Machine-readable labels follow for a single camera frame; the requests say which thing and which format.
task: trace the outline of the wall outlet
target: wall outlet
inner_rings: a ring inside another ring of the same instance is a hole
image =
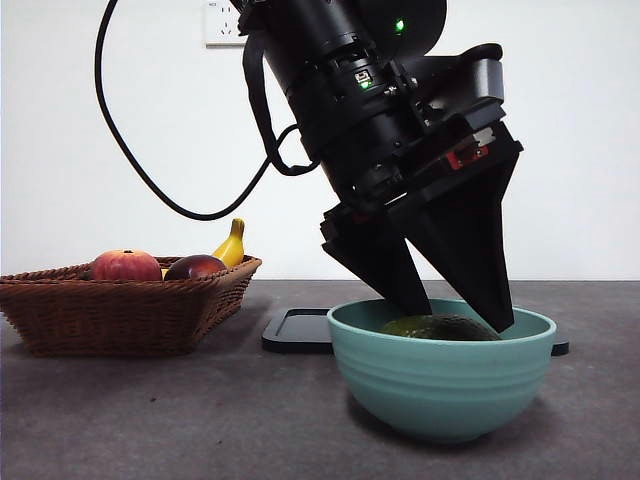
[[[204,4],[205,45],[244,45],[247,37],[240,36],[239,18],[240,14],[229,0],[208,0]]]

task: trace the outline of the yellow banana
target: yellow banana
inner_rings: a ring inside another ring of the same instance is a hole
[[[243,233],[244,221],[241,218],[234,218],[231,222],[229,237],[213,252],[213,256],[222,260],[227,268],[242,263],[244,258]]]

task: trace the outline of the strap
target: strap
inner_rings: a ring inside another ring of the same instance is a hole
[[[267,102],[267,94],[264,82],[263,58],[265,50],[265,33],[262,31],[253,31],[247,37],[242,56],[242,66],[244,68],[244,78],[249,89],[249,102],[251,109],[258,125],[258,130],[262,136],[264,149],[267,152],[267,158],[274,167],[282,175],[293,177],[303,175],[315,169],[319,165],[319,161],[314,160],[309,165],[293,165],[289,167],[284,163],[278,145],[276,136],[273,133],[271,123],[271,114],[269,112],[269,103]]]

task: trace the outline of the gray table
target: gray table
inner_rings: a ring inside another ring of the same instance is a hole
[[[456,296],[428,282],[432,297]],[[360,282],[254,281],[236,316],[170,359],[38,359],[4,323],[2,478],[638,479],[640,282],[515,282],[572,342],[531,407],[457,447],[405,439],[349,395],[330,355],[263,351],[285,307],[376,295]]]

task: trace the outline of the woven basket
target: woven basket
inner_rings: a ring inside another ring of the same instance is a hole
[[[168,268],[180,257],[156,257]],[[240,308],[261,260],[197,280],[83,280],[90,263],[0,277],[0,309],[36,356],[189,353]]]

